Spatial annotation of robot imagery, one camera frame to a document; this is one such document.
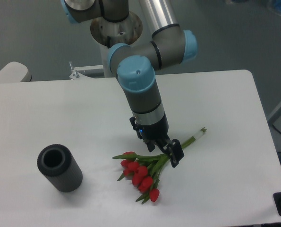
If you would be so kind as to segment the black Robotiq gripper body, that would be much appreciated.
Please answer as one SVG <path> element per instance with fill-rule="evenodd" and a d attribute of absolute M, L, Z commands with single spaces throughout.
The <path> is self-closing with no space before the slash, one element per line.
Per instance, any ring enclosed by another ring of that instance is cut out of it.
<path fill-rule="evenodd" d="M 163 147 L 166 144 L 166 140 L 170 140 L 168 136 L 169 125 L 166 114 L 164 114 L 158 122 L 152 125 L 140 125 L 136 122 L 134 116 L 129 120 L 139 139 L 143 140 L 145 144 L 150 141 L 153 142 L 163 153 Z"/>

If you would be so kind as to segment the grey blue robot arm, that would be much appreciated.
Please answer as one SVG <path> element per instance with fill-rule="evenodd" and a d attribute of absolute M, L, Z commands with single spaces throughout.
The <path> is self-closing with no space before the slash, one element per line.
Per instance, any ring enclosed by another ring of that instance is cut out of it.
<path fill-rule="evenodd" d="M 71 23 L 91 21 L 92 37 L 107 47 L 104 70 L 115 77 L 132 111 L 131 125 L 148 150 L 159 148 L 176 167 L 184 157 L 177 139 L 168 136 L 168 122 L 155 73 L 194 59 L 197 40 L 181 29 L 169 0 L 142 0 L 152 39 L 135 45 L 142 27 L 127 0 L 63 0 Z"/>

